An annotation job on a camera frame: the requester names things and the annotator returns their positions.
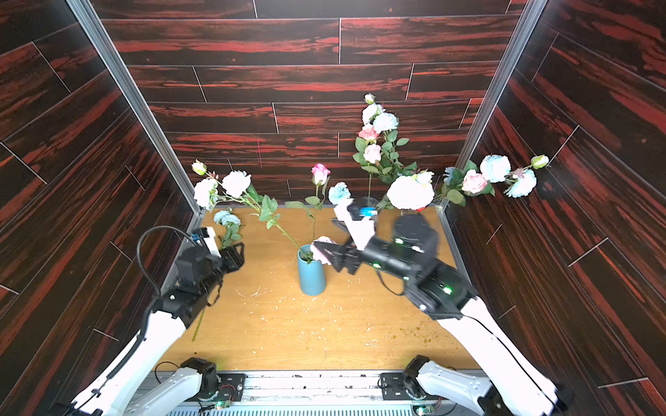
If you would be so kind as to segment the teal ceramic vase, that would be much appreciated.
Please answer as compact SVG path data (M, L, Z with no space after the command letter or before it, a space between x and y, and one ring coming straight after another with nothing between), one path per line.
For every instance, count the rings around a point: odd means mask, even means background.
M314 259L308 244L298 251L298 275L301 291L305 295L318 296L324 292L326 288L324 265Z

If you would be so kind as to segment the white peony flower spray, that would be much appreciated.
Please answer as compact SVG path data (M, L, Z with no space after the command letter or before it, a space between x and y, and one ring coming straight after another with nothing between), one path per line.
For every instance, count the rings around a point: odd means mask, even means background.
M217 173L209 171L207 166L197 159L192 163L191 169L202 177L194 186L194 200L200 208L211 211L218 203L236 203L249 207L255 211L258 220L266 224L266 228L277 228L295 246L295 239L279 224L279 204L277 200L258 194L251 183L251 175L246 171L230 171L220 178ZM306 262L312 262L312 254L298 247L298 255Z

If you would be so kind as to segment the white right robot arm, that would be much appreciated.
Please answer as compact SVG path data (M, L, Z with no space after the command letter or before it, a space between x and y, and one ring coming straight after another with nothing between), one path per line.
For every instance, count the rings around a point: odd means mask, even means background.
M481 367L482 377L442 367L418 355L404 369L407 388L440 396L478 415L554 415L568 406L566 392L515 347L490 315L477 290L437 258L439 234L421 214L396 219L385 241L353 221L344 244L315 242L335 270L355 274L361 265L403 282L402 296L438 322Z

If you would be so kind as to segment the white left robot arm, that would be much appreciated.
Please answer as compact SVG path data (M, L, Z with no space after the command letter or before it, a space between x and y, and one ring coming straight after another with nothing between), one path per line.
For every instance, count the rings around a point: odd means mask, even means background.
M214 363L190 358L156 388L135 400L136 391L159 359L192 326L210 296L218 296L225 275L245 263L244 244L212 250L196 245L176 260L174 286L145 310L135 339L68 405L57 403L49 415L166 415L187 400L216 401L222 386Z

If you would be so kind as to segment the blue carnation flower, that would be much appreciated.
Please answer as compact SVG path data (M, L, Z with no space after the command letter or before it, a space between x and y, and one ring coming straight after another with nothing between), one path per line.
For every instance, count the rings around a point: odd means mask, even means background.
M345 182L338 182L329 189L328 198L334 206L351 199L351 192Z

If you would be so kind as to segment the pink rose bud stem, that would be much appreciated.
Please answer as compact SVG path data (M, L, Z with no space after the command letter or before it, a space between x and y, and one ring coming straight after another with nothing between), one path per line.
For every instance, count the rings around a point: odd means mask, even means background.
M316 238L317 213L323 209L326 199L326 190L331 176L331 171L326 165L317 163L311 169L312 183L315 187L313 195L306 197L303 201L287 201L287 208L303 209L312 223L312 239Z

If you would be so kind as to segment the blue pink flower spray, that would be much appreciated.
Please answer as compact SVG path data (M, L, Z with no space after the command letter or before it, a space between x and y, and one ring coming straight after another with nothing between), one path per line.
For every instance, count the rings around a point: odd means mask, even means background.
M538 183L535 171L546 167L549 162L546 155L538 155L532 157L529 165L513 169L508 157L489 154L478 166L468 161L462 169L449 167L435 200L465 206L467 198L494 196L496 184L504 184L504 194L510 198L527 197Z

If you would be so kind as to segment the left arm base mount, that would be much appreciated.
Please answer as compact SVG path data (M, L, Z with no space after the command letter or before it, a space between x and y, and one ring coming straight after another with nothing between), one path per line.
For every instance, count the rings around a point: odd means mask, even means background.
M241 401L245 389L246 374L220 373L214 362L192 357L180 364L181 369L193 369L200 376L194 395L190 400Z

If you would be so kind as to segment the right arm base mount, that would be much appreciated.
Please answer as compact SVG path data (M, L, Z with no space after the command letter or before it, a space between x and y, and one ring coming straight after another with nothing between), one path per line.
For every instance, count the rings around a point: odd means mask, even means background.
M382 392L383 399L393 400L449 400L449 398L427 393L416 379L419 370L430 361L424 355L416 355L401 372L381 373L377 383Z

